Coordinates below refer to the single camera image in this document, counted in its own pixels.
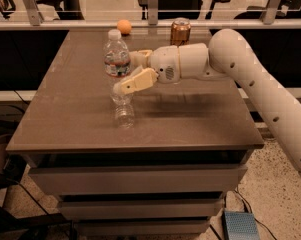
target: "drawer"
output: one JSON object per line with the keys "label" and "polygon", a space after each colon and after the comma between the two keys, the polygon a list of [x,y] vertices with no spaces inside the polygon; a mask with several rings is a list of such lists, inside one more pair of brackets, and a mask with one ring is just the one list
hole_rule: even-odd
{"label": "drawer", "polygon": [[228,191],[245,174],[245,165],[232,168],[134,166],[37,168],[29,176],[48,195],[176,193]]}
{"label": "drawer", "polygon": [[215,216],[221,200],[133,200],[60,202],[59,211],[68,220],[183,218]]}
{"label": "drawer", "polygon": [[76,225],[82,236],[107,235],[160,235],[160,234],[200,234],[209,227],[205,219],[155,220],[155,221],[114,221],[79,223]]}

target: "plastic water bottle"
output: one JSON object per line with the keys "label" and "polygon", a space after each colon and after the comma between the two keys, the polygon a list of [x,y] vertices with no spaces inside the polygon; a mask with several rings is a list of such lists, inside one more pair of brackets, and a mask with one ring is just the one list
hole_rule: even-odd
{"label": "plastic water bottle", "polygon": [[131,102],[132,94],[116,94],[113,87],[131,72],[129,50],[119,30],[110,30],[108,38],[109,41],[104,46],[104,67],[110,86],[110,96],[116,105],[126,105]]}

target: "can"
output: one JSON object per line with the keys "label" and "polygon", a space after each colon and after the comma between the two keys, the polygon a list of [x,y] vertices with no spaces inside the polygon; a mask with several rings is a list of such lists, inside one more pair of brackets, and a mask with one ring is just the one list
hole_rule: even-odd
{"label": "can", "polygon": [[190,38],[190,20],[186,18],[177,18],[171,25],[171,45],[185,45],[189,43]]}

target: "desk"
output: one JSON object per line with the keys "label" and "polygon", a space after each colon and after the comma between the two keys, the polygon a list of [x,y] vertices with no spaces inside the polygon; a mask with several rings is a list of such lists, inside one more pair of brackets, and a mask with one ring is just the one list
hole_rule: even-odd
{"label": "desk", "polygon": [[[82,235],[204,232],[263,147],[250,113],[231,79],[189,79],[136,93],[135,125],[118,128],[107,31],[68,33],[7,150]],[[135,33],[129,47],[145,48]]]}

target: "brown tabletop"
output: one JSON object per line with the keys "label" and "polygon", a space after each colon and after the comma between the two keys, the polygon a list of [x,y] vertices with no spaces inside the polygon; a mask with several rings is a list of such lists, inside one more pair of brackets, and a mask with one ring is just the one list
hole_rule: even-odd
{"label": "brown tabletop", "polygon": [[[103,71],[106,33],[69,32],[8,145],[9,153],[247,150],[263,146],[229,78],[188,79],[135,93],[135,124],[118,128]],[[134,39],[133,33],[128,45],[131,43],[133,49],[146,45],[142,38]]]}

